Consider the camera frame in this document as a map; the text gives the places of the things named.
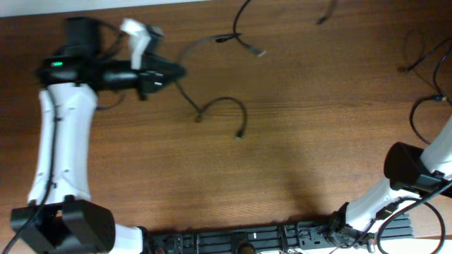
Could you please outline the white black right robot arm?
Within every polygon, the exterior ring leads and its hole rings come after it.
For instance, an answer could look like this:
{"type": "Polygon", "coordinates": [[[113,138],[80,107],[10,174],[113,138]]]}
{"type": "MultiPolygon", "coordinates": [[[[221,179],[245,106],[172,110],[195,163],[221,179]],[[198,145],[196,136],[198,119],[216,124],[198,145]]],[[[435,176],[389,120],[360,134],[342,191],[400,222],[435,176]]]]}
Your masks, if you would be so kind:
{"type": "Polygon", "coordinates": [[[362,197],[333,213],[326,237],[334,246],[362,244],[397,214],[436,195],[451,197],[451,121],[424,149],[402,142],[392,145],[383,172],[362,197]]]}

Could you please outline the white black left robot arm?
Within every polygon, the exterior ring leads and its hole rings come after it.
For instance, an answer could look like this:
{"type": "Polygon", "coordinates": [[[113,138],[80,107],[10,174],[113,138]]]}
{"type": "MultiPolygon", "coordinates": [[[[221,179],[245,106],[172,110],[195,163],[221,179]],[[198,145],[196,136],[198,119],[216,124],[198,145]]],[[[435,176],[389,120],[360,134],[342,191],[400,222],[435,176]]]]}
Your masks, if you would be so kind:
{"type": "Polygon", "coordinates": [[[14,240],[36,253],[154,253],[144,227],[117,224],[91,200],[88,186],[90,127],[103,90],[134,89],[140,99],[180,79],[185,69],[157,56],[162,30],[127,18],[130,57],[116,60],[115,42],[102,50],[102,23],[66,21],[67,41],[45,59],[37,75],[42,110],[37,170],[25,207],[11,212],[14,240]]]}

